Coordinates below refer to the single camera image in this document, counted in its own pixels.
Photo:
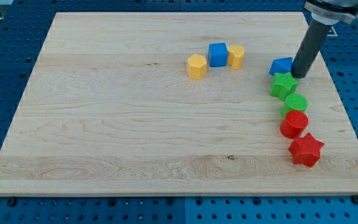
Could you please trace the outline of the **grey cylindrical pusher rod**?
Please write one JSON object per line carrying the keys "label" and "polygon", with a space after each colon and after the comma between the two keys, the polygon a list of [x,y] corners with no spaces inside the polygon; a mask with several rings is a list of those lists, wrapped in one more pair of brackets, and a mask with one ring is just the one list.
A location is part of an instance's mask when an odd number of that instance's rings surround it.
{"label": "grey cylindrical pusher rod", "polygon": [[291,74],[293,77],[306,77],[331,27],[332,25],[326,25],[314,19],[311,21],[292,62]]}

